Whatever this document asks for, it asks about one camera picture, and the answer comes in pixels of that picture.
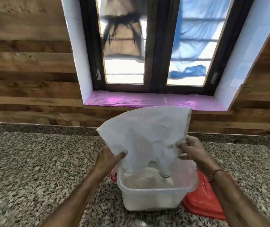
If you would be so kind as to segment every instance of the white bag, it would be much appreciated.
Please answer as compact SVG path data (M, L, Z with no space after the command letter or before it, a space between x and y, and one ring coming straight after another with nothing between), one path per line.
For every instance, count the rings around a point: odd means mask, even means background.
M144 170L157 163L160 175L170 176L170 165L181 154L175 142L188 133L191 108L145 107L109 119L97 132L114 155L128 151L121 161L126 173Z

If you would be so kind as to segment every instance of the red handle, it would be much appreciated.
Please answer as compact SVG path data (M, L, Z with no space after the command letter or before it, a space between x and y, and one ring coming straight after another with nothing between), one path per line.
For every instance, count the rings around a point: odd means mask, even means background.
M110 176L113 182L117 181L117 173L114 173L113 170L111 170Z

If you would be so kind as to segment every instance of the person's left arm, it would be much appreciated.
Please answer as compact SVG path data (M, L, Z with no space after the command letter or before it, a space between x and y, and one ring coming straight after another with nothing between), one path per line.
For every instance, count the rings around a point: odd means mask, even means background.
M122 160L124 152L113 156L107 146L98 154L94 167L76 189L46 218L41 227L77 227L91 195L114 166Z

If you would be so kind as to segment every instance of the glass pane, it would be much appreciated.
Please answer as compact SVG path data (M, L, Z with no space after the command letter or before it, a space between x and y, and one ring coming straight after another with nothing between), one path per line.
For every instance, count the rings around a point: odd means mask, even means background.
M147 0L97 0L107 83L143 84Z
M180 0L167 85L204 85L231 3Z

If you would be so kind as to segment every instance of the metal hinge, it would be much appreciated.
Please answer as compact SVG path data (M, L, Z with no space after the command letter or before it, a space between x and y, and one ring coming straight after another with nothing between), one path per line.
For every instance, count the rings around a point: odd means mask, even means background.
M101 80L101 75L100 75L100 71L99 71L99 69L97 69L96 76L97 76L97 79L98 79L98 80Z
M212 77L212 80L211 80L211 84L214 84L215 83L217 76L218 76L218 72L215 72L213 74L213 77Z

